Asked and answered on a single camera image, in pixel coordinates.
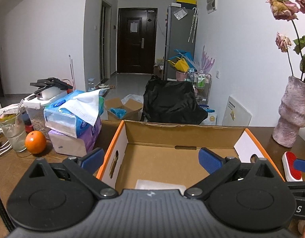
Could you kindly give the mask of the red white lint brush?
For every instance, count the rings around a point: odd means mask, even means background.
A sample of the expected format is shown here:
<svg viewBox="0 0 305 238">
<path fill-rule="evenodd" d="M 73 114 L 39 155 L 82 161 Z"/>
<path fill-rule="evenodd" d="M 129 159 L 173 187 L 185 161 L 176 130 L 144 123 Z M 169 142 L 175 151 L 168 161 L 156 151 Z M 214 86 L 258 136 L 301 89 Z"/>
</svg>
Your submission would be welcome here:
<svg viewBox="0 0 305 238">
<path fill-rule="evenodd" d="M 297 159 L 292 152 L 285 152 L 282 156 L 282 163 L 287 182 L 302 182 L 302 173 L 294 168 L 294 161 Z"/>
</svg>

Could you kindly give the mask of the pink ceramic vase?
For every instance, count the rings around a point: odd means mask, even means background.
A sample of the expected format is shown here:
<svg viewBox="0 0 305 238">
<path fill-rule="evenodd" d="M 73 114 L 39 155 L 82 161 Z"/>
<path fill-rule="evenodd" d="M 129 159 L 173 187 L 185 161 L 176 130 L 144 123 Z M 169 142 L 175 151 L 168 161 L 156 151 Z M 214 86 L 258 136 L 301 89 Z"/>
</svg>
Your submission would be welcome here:
<svg viewBox="0 0 305 238">
<path fill-rule="evenodd" d="M 305 83 L 290 76 L 279 106 L 279 121 L 272 138 L 283 147 L 291 148 L 305 127 Z"/>
</svg>

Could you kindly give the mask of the small open cardboard box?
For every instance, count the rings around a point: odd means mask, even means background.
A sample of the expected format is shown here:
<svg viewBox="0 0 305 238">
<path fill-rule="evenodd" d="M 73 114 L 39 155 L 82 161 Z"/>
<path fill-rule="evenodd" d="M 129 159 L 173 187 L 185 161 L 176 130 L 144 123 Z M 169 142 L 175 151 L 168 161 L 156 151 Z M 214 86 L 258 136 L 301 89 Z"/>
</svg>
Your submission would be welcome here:
<svg viewBox="0 0 305 238">
<path fill-rule="evenodd" d="M 133 99 L 128 99 L 124 104 L 119 98 L 105 100 L 105 109 L 109 121 L 140 120 L 140 111 L 143 104 Z"/>
</svg>

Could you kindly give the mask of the black bag on chair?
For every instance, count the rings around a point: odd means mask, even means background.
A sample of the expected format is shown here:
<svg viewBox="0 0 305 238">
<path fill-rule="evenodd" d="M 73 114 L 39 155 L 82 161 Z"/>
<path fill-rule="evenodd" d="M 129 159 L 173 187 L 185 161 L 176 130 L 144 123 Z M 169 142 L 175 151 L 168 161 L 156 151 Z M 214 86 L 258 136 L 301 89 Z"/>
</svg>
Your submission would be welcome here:
<svg viewBox="0 0 305 238">
<path fill-rule="evenodd" d="M 190 82 L 166 81 L 152 75 L 143 95 L 141 120 L 150 123 L 199 125 L 208 118 Z"/>
</svg>

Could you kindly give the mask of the clear plastic food container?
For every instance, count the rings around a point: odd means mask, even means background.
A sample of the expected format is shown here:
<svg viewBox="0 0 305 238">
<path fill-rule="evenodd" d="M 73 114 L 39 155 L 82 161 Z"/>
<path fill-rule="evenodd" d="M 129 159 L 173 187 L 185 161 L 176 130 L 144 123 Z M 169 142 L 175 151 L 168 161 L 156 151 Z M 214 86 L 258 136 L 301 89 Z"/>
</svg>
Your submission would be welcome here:
<svg viewBox="0 0 305 238">
<path fill-rule="evenodd" d="M 44 109 L 56 100 L 67 95 L 66 90 L 48 88 L 39 94 L 32 93 L 25 97 L 23 106 L 28 114 L 35 131 L 41 131 L 47 140 L 50 139 L 50 129 L 45 126 Z"/>
</svg>

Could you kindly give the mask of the metal storage cart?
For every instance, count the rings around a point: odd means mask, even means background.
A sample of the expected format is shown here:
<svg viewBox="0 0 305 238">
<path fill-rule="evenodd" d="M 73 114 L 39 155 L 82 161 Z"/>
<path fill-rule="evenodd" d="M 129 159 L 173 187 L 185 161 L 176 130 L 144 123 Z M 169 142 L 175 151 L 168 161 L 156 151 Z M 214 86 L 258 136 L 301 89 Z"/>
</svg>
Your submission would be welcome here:
<svg viewBox="0 0 305 238">
<path fill-rule="evenodd" d="M 211 74 L 188 73 L 187 80 L 192 83 L 197 103 L 207 105 L 212 84 Z"/>
</svg>

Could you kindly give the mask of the clear drinking glass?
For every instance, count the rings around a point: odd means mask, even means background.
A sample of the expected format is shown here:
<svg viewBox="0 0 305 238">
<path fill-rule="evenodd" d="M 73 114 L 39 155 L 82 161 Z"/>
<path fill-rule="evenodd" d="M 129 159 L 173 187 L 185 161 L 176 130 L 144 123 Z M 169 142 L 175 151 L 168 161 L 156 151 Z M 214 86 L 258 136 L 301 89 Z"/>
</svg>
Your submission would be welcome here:
<svg viewBox="0 0 305 238">
<path fill-rule="evenodd" d="M 26 150 L 26 131 L 22 113 L 22 109 L 9 109 L 0 114 L 0 128 L 16 152 Z"/>
</svg>

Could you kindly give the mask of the purple hangers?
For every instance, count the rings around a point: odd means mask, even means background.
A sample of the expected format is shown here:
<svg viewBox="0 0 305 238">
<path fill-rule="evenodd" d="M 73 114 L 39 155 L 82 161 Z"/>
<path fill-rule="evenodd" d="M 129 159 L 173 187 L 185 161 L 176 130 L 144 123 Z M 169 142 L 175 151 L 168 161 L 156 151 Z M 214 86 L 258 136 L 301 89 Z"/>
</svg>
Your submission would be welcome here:
<svg viewBox="0 0 305 238">
<path fill-rule="evenodd" d="M 199 63 L 200 72 L 203 73 L 203 74 L 208 74 L 209 71 L 212 69 L 214 63 L 215 63 L 215 59 L 210 58 L 208 56 L 208 54 L 205 51 L 205 46 L 203 46 L 201 61 Z"/>
</svg>

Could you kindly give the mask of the yellow blue hangers pile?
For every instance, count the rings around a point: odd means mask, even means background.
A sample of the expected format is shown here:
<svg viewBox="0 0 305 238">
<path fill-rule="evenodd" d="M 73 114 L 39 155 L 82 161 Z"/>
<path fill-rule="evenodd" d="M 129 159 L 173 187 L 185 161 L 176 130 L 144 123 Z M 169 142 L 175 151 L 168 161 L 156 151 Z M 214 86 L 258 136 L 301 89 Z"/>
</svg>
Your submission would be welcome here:
<svg viewBox="0 0 305 238">
<path fill-rule="evenodd" d="M 181 73 L 188 73 L 190 70 L 195 71 L 195 63 L 190 52 L 181 49 L 175 49 L 176 55 L 167 60 L 168 63 Z"/>
</svg>

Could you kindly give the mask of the white umbrella on fridge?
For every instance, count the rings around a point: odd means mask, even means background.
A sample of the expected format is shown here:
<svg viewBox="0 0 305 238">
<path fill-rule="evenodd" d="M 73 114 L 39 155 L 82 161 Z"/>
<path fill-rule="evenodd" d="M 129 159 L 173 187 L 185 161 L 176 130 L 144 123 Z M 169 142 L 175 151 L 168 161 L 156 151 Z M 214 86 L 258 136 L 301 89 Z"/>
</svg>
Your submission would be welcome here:
<svg viewBox="0 0 305 238">
<path fill-rule="evenodd" d="M 190 33 L 188 37 L 188 42 L 194 43 L 195 40 L 195 35 L 196 35 L 196 29 L 197 29 L 197 24 L 198 24 L 198 8 L 194 7 L 193 8 L 193 17 L 192 17 L 192 23 L 190 27 Z"/>
</svg>

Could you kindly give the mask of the grey refrigerator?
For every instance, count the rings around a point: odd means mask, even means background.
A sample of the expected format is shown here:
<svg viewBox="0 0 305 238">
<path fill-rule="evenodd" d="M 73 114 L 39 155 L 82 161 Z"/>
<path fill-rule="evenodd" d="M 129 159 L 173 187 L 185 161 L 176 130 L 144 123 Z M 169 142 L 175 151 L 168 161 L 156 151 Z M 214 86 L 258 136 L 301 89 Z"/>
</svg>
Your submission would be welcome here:
<svg viewBox="0 0 305 238">
<path fill-rule="evenodd" d="M 167 10 L 165 52 L 164 52 L 164 73 L 163 79 L 175 79 L 176 71 L 168 63 L 178 53 L 177 50 L 190 52 L 193 56 L 195 44 L 192 43 L 192 36 L 188 42 L 193 15 L 196 12 L 196 5 L 181 3 L 181 7 L 169 5 Z"/>
</svg>

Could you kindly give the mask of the dried pink roses bouquet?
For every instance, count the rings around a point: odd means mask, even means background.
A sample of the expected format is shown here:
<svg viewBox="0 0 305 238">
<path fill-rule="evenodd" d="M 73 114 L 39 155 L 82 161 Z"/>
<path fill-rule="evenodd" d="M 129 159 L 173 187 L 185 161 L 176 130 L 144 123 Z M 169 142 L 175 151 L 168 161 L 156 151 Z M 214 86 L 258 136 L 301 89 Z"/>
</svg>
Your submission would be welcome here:
<svg viewBox="0 0 305 238">
<path fill-rule="evenodd" d="M 299 56 L 299 71 L 298 79 L 305 83 L 305 34 L 299 34 L 297 21 L 298 14 L 305 17 L 305 0 L 266 0 L 270 7 L 271 14 L 275 20 L 291 23 L 294 29 L 295 36 L 290 38 L 284 33 L 277 32 L 275 44 L 277 49 L 287 56 L 290 66 L 290 74 L 295 76 L 294 68 L 291 61 L 291 53 Z"/>
</svg>

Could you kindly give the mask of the yellow black box on fridge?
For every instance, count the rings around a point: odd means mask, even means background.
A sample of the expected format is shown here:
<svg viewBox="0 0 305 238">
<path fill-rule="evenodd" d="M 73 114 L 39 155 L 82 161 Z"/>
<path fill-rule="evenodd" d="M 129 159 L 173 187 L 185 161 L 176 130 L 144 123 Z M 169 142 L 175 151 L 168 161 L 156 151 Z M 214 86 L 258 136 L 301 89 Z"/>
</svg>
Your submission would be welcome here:
<svg viewBox="0 0 305 238">
<path fill-rule="evenodd" d="M 197 1 L 196 0 L 176 0 L 177 3 L 187 3 L 187 4 L 193 4 L 196 5 Z"/>
</svg>

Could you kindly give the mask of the white board leaning on wall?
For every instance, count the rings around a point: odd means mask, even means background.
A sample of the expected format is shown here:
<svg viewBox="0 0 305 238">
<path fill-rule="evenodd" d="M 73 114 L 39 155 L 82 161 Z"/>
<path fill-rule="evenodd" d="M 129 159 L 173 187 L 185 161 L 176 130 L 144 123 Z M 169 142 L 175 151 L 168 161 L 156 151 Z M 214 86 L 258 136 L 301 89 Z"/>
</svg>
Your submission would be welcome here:
<svg viewBox="0 0 305 238">
<path fill-rule="evenodd" d="M 223 116 L 223 126 L 249 126 L 252 114 L 247 111 L 232 96 L 228 97 L 225 113 Z"/>
</svg>

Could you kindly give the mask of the white wall vent panel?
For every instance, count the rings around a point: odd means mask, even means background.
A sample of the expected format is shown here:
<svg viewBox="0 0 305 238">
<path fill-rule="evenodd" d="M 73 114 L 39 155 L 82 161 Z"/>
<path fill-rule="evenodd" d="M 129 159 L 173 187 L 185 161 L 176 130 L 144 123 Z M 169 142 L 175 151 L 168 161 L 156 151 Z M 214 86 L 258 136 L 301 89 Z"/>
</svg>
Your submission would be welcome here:
<svg viewBox="0 0 305 238">
<path fill-rule="evenodd" d="M 217 0 L 206 0 L 206 3 L 206 10 L 208 14 L 217 10 Z"/>
</svg>

